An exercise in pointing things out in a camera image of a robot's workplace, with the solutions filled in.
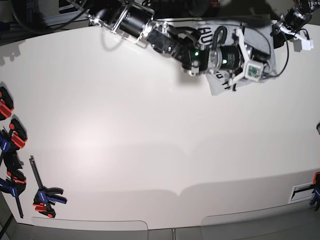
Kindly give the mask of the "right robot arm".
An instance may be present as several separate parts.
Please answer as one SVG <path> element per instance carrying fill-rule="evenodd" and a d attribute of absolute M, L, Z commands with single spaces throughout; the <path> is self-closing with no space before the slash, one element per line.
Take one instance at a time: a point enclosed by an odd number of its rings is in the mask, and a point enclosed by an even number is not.
<path fill-rule="evenodd" d="M 102 8 L 88 13 L 94 25 L 107 28 L 112 33 L 122 31 L 126 39 L 144 40 L 160 53 L 169 55 L 181 63 L 182 69 L 190 76 L 199 76 L 209 69 L 227 71 L 232 79 L 251 79 L 250 70 L 256 69 L 261 75 L 263 61 L 256 61 L 248 52 L 243 27 L 232 32 L 233 43 L 226 44 L 228 29 L 220 25 L 214 31 L 212 44 L 200 43 L 201 32 L 189 26 L 174 27 L 167 21 L 154 20 L 154 11 L 133 1 L 113 1 Z"/>

